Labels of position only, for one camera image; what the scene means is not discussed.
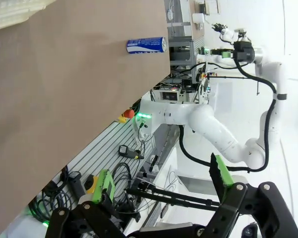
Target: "brown table surface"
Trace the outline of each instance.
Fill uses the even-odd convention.
[[[169,55],[130,55],[167,37],[161,0],[57,0],[0,30],[0,233],[53,178],[170,72]]]

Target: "soda can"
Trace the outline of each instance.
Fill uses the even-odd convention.
[[[130,54],[163,53],[167,51],[164,37],[142,38],[129,40],[126,45]]]

